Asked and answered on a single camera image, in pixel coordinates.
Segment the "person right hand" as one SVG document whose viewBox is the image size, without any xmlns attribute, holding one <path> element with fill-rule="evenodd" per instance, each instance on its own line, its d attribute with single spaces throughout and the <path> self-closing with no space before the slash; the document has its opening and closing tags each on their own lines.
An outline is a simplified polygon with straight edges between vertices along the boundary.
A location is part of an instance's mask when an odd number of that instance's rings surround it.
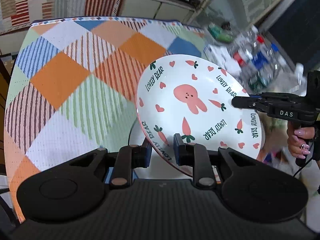
<svg viewBox="0 0 320 240">
<path fill-rule="evenodd" d="M 314 127 L 295 128 L 292 122 L 287 123 L 287 144 L 291 155 L 297 159 L 305 159 L 310 154 L 307 140 L 313 139 L 315 136 Z"/>
</svg>

